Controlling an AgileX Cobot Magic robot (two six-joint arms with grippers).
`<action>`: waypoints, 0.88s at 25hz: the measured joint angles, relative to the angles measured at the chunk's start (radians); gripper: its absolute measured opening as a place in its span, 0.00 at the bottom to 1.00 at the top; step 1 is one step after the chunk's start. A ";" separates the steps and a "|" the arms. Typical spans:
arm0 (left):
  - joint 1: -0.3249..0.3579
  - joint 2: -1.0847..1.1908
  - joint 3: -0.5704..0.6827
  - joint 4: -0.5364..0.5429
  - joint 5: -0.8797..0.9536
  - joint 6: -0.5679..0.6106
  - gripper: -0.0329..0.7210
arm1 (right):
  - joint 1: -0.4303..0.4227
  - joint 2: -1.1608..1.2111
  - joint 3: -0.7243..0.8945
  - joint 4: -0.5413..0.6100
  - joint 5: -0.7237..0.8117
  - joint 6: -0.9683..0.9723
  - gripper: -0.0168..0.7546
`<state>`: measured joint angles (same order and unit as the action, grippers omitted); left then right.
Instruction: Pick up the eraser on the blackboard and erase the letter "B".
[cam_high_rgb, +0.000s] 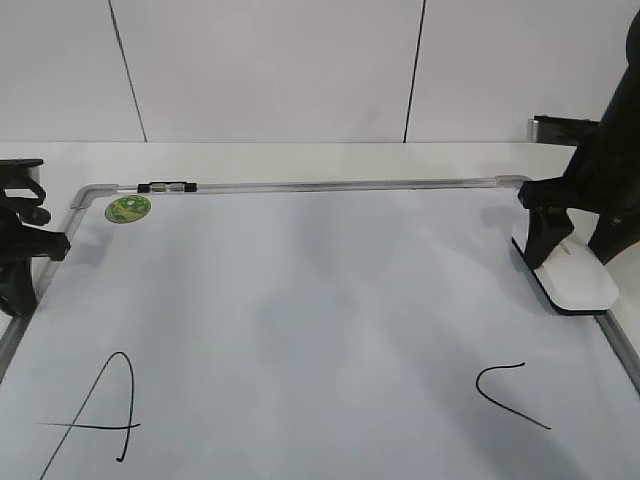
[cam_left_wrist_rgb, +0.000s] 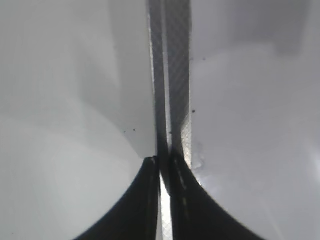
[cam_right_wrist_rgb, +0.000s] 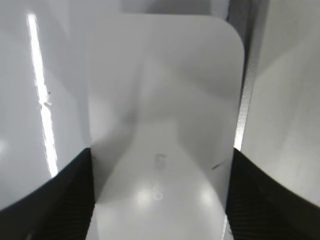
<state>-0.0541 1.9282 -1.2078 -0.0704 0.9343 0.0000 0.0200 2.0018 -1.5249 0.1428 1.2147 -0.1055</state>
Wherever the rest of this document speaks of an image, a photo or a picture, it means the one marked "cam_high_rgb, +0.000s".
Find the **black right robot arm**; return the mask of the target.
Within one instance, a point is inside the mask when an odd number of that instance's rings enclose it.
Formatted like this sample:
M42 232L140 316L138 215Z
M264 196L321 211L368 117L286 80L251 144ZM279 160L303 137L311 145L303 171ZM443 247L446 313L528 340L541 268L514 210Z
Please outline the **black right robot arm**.
M574 231L567 211L598 215L588 247L606 264L639 242L639 18L625 45L627 66L601 119L535 116L536 143L574 145L564 173L526 181L518 199L529 211L526 264L537 269Z

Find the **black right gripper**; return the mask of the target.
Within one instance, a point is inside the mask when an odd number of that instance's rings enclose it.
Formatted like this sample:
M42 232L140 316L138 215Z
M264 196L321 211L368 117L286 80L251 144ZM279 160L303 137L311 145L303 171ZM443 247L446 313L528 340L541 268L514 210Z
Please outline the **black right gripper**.
M529 210L527 265L538 269L574 231L567 210L599 218L588 246L605 265L637 244L639 226L639 126L598 124L559 177L522 184L518 199Z

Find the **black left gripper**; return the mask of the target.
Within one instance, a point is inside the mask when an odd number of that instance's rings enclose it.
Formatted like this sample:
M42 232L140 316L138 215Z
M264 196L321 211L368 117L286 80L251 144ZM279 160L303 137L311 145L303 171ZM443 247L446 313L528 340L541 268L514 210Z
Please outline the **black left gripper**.
M29 316L37 306L30 258L62 261L70 250L65 233L42 229L51 214L41 205L1 191L1 311L10 316Z

